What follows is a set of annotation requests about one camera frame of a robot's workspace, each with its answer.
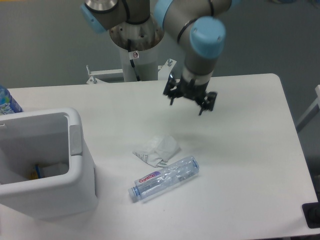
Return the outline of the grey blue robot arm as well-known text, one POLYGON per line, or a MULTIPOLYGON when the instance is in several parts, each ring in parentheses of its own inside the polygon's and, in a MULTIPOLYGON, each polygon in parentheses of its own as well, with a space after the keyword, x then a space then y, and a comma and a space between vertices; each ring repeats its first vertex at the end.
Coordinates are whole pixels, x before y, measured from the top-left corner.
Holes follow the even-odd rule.
POLYGON ((163 94, 186 98, 201 111, 214 109, 217 93, 207 91, 225 46, 226 28, 218 16, 235 0, 86 0, 84 19, 97 33, 108 32, 121 56, 126 82, 158 79, 158 47, 169 35, 185 52, 180 78, 168 76, 163 94))

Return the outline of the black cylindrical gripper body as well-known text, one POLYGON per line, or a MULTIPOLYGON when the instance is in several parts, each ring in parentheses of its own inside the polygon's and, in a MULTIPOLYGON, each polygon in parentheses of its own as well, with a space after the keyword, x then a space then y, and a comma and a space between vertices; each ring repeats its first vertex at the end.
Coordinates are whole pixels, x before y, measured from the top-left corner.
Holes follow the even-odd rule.
POLYGON ((196 84, 196 80, 193 78, 187 82, 185 78, 181 76, 175 90, 175 97, 184 97, 189 100, 203 102, 207 95, 206 89, 208 84, 209 82, 204 84, 196 84))

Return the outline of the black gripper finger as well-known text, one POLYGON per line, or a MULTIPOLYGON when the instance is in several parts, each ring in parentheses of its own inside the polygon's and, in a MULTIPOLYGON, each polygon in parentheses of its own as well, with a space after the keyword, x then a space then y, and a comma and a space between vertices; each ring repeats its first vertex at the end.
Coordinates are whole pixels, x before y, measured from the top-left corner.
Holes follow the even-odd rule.
POLYGON ((203 95, 195 98, 195 102, 200 106, 199 116, 204 111, 212 112, 214 109, 217 93, 215 91, 205 92, 203 95))
POLYGON ((168 76, 167 83, 163 90, 163 95, 170 99, 170 105, 173 104, 174 99, 181 98, 183 96, 180 81, 177 81, 173 73, 170 73, 168 76))

